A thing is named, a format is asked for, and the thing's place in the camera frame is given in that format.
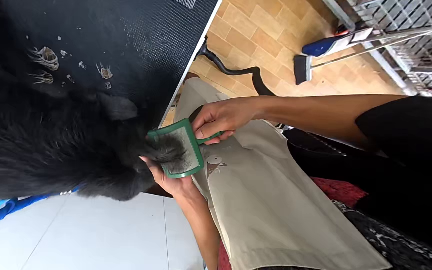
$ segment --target grooming table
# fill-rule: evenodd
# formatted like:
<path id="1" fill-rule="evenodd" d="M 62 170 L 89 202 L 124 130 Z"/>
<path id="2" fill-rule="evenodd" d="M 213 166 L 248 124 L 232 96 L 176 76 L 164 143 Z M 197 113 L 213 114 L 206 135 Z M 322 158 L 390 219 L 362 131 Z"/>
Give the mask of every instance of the grooming table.
<path id="1" fill-rule="evenodd" d="M 125 96 L 151 127 L 161 125 L 221 0 L 3 0 L 19 41 L 46 46 L 59 68 L 35 86 L 64 93 L 97 89 Z M 110 67 L 105 79 L 100 68 Z"/>

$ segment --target vacuum hose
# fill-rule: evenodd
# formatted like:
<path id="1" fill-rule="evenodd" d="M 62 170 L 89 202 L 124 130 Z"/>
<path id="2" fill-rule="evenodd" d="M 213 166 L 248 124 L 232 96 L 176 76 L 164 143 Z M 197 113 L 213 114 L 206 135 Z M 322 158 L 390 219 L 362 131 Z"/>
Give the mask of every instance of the vacuum hose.
<path id="1" fill-rule="evenodd" d="M 214 52 L 208 49 L 208 46 L 206 44 L 207 39 L 208 37 L 206 36 L 196 57 L 199 55 L 204 55 L 207 59 L 214 62 L 214 64 L 216 64 L 216 66 L 222 73 L 227 75 L 233 76 L 252 73 L 252 84 L 254 85 L 254 89 L 256 89 L 256 92 L 258 92 L 260 96 L 275 96 L 275 94 L 271 92 L 271 90 L 269 90 L 263 83 L 263 79 L 261 78 L 261 70 L 259 69 L 259 67 L 250 67 L 241 70 L 232 70 L 226 68 L 221 59 L 219 59 L 218 56 L 214 54 Z"/>

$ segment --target black sleeve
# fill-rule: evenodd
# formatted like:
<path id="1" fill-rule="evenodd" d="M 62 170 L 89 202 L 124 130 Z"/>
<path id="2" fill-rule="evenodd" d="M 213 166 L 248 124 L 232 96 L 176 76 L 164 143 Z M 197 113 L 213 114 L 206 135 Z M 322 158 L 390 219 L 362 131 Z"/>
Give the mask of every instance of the black sleeve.
<path id="1" fill-rule="evenodd" d="M 356 125 L 389 158 L 432 171 L 432 97 L 410 96 L 361 114 Z"/>

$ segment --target brush handle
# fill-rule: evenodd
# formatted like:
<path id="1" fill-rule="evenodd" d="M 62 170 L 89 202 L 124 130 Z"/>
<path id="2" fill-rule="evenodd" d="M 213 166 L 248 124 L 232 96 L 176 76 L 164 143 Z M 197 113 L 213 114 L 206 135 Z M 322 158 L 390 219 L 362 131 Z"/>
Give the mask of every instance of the brush handle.
<path id="1" fill-rule="evenodd" d="M 205 139 L 196 139 L 196 143 L 197 143 L 198 145 L 203 144 L 204 142 L 209 141 L 209 140 L 211 140 L 212 138 L 216 138 L 216 137 L 218 137 L 218 136 L 223 135 L 223 133 L 224 133 L 224 131 L 220 131 L 220 132 L 215 133 L 215 134 L 214 134 L 213 136 L 211 136 L 211 137 L 208 137 L 208 138 L 205 138 Z"/>

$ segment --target green slicker brush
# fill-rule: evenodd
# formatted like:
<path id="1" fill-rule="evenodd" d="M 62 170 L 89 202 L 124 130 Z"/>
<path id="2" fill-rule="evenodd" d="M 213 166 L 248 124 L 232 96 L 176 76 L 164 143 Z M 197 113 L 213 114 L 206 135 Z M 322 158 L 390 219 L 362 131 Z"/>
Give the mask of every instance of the green slicker brush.
<path id="1" fill-rule="evenodd" d="M 181 142 L 181 144 L 183 144 L 186 151 L 182 158 L 182 162 L 167 162 L 161 166 L 168 177 L 180 178 L 195 174 L 205 167 L 203 156 L 201 155 L 198 146 L 207 140 L 222 135 L 223 133 L 223 131 L 220 131 L 209 138 L 196 139 L 189 119 L 184 118 L 169 126 L 149 131 L 148 138 L 157 144 L 161 138 L 170 136 L 176 138 Z"/>

